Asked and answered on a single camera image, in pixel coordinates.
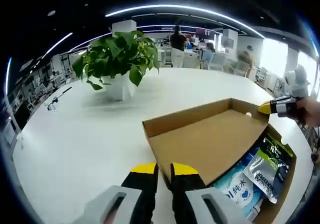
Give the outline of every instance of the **round table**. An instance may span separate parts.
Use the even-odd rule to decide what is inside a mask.
[[[272,97],[247,78],[188,68],[151,70],[132,99],[108,102],[104,90],[85,82],[66,84],[56,110],[42,104],[22,130],[13,161],[22,188],[46,224],[70,223],[85,204],[111,185],[121,185],[139,163],[154,162],[142,121],[206,103],[235,98],[260,105]],[[273,114],[269,123],[296,154],[296,168],[286,200],[274,223],[287,221],[309,184],[311,149],[297,124]],[[155,224],[174,224],[172,194],[158,179]]]

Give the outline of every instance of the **open cardboard box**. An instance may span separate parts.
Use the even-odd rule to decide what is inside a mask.
[[[256,105],[231,98],[146,120],[142,124],[170,189],[170,164],[173,162],[193,167],[209,185],[236,164],[266,129],[281,141],[280,134],[268,121],[269,115],[259,113]],[[293,160],[277,203],[266,199],[255,224],[271,224],[280,211],[295,172],[296,155],[292,153]]]

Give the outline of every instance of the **potted plant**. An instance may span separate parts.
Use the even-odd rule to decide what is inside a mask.
[[[104,88],[115,101],[122,101],[134,93],[147,69],[159,71],[158,51],[150,38],[141,31],[116,32],[115,37],[102,37],[91,42],[89,52],[72,65],[81,80],[94,90]]]

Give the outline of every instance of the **white flower pot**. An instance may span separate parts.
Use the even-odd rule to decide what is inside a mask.
[[[124,101],[133,97],[137,87],[129,79],[129,71],[124,74],[117,74],[114,78],[110,76],[103,76],[103,83],[110,83],[111,85],[105,85],[104,89],[107,92],[107,96],[112,101]]]

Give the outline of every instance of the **blue packaging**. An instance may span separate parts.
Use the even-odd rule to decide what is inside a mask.
[[[258,214],[265,198],[264,193],[243,173],[258,149],[259,146],[253,147],[233,168],[209,186],[221,190],[239,205],[246,218],[252,216],[252,212]]]

